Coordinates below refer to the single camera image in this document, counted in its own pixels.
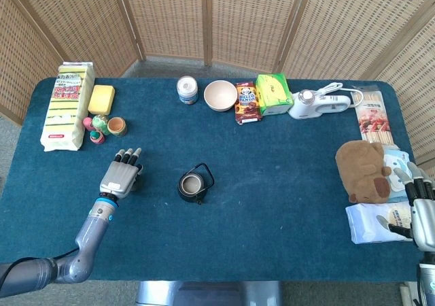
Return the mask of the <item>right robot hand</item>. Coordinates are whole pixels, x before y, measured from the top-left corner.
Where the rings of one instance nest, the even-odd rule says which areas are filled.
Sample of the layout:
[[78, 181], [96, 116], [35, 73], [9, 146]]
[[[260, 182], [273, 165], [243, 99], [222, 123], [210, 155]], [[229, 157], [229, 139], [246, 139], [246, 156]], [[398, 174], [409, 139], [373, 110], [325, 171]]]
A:
[[394, 168], [402, 180], [411, 211], [410, 228], [389, 223], [383, 216], [377, 216], [378, 223], [386, 230], [412, 239], [422, 252], [435, 253], [435, 186], [434, 180], [415, 163], [407, 162], [411, 172]]

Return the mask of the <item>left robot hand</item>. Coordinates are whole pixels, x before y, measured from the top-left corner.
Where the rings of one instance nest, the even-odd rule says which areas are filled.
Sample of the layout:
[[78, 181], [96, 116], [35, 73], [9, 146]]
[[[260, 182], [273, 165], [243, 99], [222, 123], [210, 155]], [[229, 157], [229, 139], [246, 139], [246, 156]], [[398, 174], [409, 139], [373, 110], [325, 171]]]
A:
[[142, 165], [137, 164], [140, 154], [141, 148], [121, 149], [116, 153], [99, 186], [102, 196], [124, 199], [133, 190], [143, 170]]

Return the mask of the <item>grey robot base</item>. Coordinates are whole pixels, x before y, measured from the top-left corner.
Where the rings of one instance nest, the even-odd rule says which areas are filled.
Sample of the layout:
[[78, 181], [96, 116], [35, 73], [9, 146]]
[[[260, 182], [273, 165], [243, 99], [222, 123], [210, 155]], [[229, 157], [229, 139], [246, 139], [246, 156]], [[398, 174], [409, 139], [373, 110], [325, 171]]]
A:
[[142, 281], [135, 306], [283, 306], [279, 281]]

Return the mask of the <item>white wipes pack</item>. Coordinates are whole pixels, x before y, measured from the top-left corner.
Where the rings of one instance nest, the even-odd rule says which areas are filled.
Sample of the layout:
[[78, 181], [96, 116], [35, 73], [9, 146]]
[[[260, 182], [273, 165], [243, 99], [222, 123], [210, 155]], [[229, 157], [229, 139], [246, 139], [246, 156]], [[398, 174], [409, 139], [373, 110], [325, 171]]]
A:
[[411, 210], [406, 201], [397, 203], [358, 203], [345, 208], [354, 244], [412, 241], [389, 230], [393, 224], [411, 227]]

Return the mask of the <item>light blue wipes pack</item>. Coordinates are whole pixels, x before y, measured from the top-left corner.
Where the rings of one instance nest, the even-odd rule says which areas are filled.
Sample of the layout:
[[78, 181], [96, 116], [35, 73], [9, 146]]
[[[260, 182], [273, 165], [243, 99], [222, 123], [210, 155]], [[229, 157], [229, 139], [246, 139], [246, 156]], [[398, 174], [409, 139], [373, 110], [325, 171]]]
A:
[[383, 146], [384, 150], [384, 165], [391, 168], [391, 174], [387, 176], [387, 181], [390, 187], [390, 194], [388, 197], [388, 203], [396, 203], [407, 201], [407, 195], [402, 180], [394, 173], [395, 168], [401, 169], [408, 176], [411, 176], [411, 172], [407, 167], [407, 163], [410, 161], [409, 154], [402, 150], [393, 148], [392, 146]]

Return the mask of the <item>brown capybara plush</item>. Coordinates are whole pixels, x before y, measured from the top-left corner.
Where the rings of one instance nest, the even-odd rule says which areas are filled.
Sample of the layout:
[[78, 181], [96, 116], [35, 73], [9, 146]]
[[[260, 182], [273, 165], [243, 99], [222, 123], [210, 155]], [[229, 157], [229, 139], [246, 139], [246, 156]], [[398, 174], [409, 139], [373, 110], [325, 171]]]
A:
[[384, 165], [381, 143], [348, 141], [338, 149], [335, 160], [350, 203], [388, 202], [391, 190], [387, 176], [392, 170]]

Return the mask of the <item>yellow sponge block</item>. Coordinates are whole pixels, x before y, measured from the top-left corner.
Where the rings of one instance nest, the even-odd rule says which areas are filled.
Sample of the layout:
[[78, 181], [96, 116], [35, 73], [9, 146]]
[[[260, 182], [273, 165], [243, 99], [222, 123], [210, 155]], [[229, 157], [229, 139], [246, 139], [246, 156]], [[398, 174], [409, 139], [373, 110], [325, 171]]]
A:
[[88, 112], [93, 115], [109, 115], [114, 96], [115, 88], [113, 86], [94, 85], [88, 105]]

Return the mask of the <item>yellow-green scouring pad pack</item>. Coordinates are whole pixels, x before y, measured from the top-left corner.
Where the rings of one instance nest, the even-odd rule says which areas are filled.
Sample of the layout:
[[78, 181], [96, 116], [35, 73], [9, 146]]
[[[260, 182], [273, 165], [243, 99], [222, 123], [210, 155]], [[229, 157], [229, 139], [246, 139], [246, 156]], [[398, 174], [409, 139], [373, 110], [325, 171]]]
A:
[[45, 152], [81, 148], [94, 80], [92, 62], [64, 62], [58, 67], [40, 137]]

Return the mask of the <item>bamboo skewers pack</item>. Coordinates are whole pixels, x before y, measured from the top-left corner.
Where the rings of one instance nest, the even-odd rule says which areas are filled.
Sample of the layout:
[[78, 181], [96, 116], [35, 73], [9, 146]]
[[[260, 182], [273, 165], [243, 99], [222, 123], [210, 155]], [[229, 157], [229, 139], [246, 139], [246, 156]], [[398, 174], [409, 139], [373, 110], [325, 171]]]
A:
[[362, 139], [394, 146], [383, 95], [376, 86], [354, 86], [351, 92]]

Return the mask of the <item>white jar blue label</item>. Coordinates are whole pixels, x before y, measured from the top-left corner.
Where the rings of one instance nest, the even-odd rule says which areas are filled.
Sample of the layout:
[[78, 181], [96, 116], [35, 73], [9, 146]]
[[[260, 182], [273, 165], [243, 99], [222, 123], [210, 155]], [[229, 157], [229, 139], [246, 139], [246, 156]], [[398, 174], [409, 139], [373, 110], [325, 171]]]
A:
[[191, 105], [198, 100], [198, 86], [191, 76], [183, 76], [177, 81], [177, 93], [182, 103]]

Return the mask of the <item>beige ribbed bowl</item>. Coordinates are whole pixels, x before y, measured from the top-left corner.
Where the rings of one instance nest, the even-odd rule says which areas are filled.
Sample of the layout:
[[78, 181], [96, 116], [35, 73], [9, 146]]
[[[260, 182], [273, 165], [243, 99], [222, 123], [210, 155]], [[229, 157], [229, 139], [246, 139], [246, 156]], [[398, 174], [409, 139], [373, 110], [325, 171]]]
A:
[[234, 106], [238, 93], [234, 84], [225, 80], [216, 80], [205, 87], [203, 97], [212, 110], [225, 112]]

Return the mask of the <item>blue tablecloth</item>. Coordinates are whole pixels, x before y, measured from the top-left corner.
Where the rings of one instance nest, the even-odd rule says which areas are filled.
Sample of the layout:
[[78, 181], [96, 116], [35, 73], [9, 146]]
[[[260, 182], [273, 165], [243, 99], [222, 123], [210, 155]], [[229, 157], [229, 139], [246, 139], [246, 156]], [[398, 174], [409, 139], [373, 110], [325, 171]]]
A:
[[[349, 109], [311, 120], [286, 114], [239, 125], [203, 99], [183, 104], [174, 78], [100, 78], [116, 94], [123, 137], [45, 152], [40, 136], [54, 80], [35, 87], [0, 197], [0, 262], [72, 250], [117, 151], [141, 148], [141, 185], [119, 202], [93, 279], [413, 281], [411, 242], [356, 245], [335, 154], [358, 139]], [[206, 163], [201, 205], [180, 177]]]

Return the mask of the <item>white handheld garment steamer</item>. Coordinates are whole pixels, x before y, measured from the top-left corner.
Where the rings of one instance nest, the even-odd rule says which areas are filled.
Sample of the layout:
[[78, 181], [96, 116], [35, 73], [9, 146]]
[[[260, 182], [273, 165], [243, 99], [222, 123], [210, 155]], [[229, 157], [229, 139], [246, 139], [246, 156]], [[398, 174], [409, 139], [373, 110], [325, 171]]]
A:
[[351, 99], [345, 95], [322, 95], [313, 90], [301, 90], [292, 96], [293, 106], [288, 114], [298, 120], [343, 112], [351, 105]]

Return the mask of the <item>green tissue pack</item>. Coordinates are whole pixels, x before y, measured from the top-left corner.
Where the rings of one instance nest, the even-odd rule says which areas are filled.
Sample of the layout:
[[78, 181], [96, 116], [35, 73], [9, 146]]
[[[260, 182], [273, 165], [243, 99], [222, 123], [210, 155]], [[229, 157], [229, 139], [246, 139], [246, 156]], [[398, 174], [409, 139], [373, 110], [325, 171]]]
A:
[[292, 93], [283, 73], [258, 75], [256, 89], [262, 116], [284, 114], [294, 104]]

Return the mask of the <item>woven rattan folding screen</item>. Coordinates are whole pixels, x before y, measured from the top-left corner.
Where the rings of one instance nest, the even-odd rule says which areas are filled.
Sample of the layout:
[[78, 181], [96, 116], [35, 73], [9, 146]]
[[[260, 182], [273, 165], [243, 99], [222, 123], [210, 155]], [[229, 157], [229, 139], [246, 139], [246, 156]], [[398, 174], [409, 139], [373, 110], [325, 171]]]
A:
[[114, 77], [151, 56], [388, 82], [435, 173], [435, 0], [0, 0], [0, 116], [22, 124], [64, 61]]

